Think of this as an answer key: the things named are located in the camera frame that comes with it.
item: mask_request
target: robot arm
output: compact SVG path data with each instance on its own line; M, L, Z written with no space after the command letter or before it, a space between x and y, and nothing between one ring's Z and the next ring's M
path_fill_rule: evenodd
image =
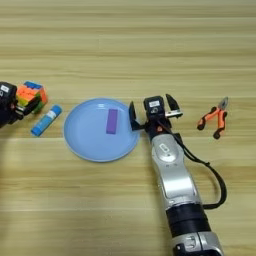
M172 135L152 139L152 159L173 237L174 255L224 256L183 158L183 149Z
M170 117L180 117L177 102L170 96L171 112L165 112L160 96L144 100L147 122L136 120L133 103L129 114L133 130L145 129L152 145L152 159L158 186L172 234L174 256L224 256L218 237L211 231L200 195L192 176L184 165L184 149L177 143Z

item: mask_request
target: pliers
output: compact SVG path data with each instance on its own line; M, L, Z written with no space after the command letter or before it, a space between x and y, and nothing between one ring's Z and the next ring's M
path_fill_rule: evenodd
M220 138L221 132L226 128L226 117L228 115L227 111L225 111L228 105L228 97L225 97L218 105L218 107L213 107L209 113L204 115L198 122L197 129L203 130L206 122L218 114L218 129L213 134L213 137L218 140Z

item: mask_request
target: silver robot arm segment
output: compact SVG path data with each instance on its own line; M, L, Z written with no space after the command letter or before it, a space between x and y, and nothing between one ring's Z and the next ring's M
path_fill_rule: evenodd
M152 159L173 237L174 255L224 256L193 178L184 165L183 149L171 134L152 139Z

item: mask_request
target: purple eraser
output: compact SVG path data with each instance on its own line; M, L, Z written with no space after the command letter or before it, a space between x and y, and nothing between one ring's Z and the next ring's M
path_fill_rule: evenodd
M106 132L108 134L116 134L116 125L117 125L117 109L109 109Z

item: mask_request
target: glue stick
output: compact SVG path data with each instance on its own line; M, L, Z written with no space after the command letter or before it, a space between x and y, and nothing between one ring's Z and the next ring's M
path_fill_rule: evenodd
M54 105L51 110L31 129L31 133L39 137L49 125L61 114L62 109L58 105Z

